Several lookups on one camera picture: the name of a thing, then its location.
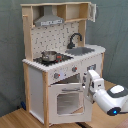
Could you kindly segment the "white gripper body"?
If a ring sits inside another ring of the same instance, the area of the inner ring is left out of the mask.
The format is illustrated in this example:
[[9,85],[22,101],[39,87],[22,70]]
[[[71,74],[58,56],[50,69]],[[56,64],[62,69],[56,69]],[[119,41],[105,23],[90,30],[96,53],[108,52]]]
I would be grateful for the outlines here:
[[84,88],[84,99],[93,103],[94,96],[104,89],[104,79],[95,70],[88,70]]

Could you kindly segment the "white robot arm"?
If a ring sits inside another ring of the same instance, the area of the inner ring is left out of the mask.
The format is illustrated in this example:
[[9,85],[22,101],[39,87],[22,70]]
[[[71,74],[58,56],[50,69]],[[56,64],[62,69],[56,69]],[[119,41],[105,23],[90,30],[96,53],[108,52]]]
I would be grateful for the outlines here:
[[85,95],[109,116],[128,113],[128,89],[115,85],[106,90],[104,79],[95,71],[88,70],[86,76],[87,88]]

